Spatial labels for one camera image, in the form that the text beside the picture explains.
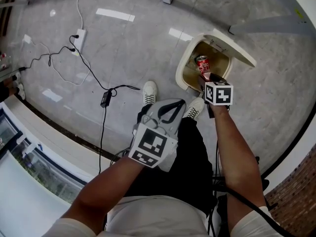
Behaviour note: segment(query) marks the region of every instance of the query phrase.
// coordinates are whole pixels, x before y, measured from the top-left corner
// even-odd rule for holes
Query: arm
[[[78,220],[98,235],[105,215],[125,195],[143,167],[123,157],[89,182],[62,218]]]
[[[215,115],[218,149],[227,187],[235,190],[257,207],[265,206],[258,163],[245,139],[238,131],[226,107],[211,106]],[[245,215],[251,212],[231,195],[227,199],[230,232]]]

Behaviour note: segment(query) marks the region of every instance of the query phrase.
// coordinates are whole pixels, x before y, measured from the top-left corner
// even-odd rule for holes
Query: black shorts
[[[7,87],[4,87],[3,81],[0,82],[0,103],[7,99],[10,95],[10,90]]]
[[[137,123],[149,108],[150,105],[143,107]],[[169,196],[190,204],[208,216],[214,203],[212,175],[212,164],[208,161],[197,122],[192,118],[183,118],[178,129],[177,157],[170,171],[164,172],[159,167],[143,168],[124,197]]]

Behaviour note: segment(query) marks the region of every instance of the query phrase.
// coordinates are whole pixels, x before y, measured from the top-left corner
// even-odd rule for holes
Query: window
[[[16,134],[15,129],[6,120],[5,115],[0,116],[0,150]]]
[[[72,203],[83,188],[83,184],[61,171],[60,167],[52,164],[51,160],[38,149],[28,153],[28,146],[29,143],[23,141],[11,151],[11,154],[46,189],[62,200]]]

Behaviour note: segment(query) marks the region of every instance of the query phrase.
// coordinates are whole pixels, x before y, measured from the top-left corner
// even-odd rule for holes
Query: white cable
[[[46,48],[47,52],[48,52],[49,55],[50,55],[50,51],[49,51],[48,47],[45,46],[43,43],[40,42],[40,43],[38,43],[38,44],[35,44],[32,39],[31,39],[31,43],[32,43],[35,47],[36,47],[38,44],[42,45],[43,47]],[[88,64],[89,68],[91,69],[91,65],[90,65],[90,63],[87,61],[87,59],[84,58],[83,55],[81,55],[81,56],[83,57],[83,59],[85,60],[85,62]],[[87,77],[89,76],[89,74],[90,74],[90,70],[89,70],[88,74],[85,76],[85,78],[82,80],[82,82],[81,82],[80,84],[73,83],[72,81],[67,81],[67,80],[63,79],[63,77],[61,76],[61,74],[55,69],[55,67],[54,67],[54,61],[53,61],[52,56],[51,56],[50,58],[51,58],[51,66],[52,66],[53,69],[56,71],[56,73],[59,75],[59,77],[61,78],[61,80],[65,81],[65,82],[69,82],[69,83],[71,83],[71,84],[74,85],[74,86],[81,86],[81,85],[84,83],[84,81],[87,79]]]
[[[78,13],[79,13],[80,18],[81,18],[81,29],[83,30],[83,17],[80,13],[80,10],[79,10],[79,0],[77,0],[77,10],[78,10]]]

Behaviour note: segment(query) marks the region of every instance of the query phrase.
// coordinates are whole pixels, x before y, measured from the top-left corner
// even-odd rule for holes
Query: trash bin
[[[245,50],[217,29],[198,35],[188,45],[176,72],[177,84],[196,96],[202,93],[198,83],[201,73],[195,63],[195,58],[201,55],[209,58],[211,72],[225,79],[236,59],[252,67],[257,64]]]

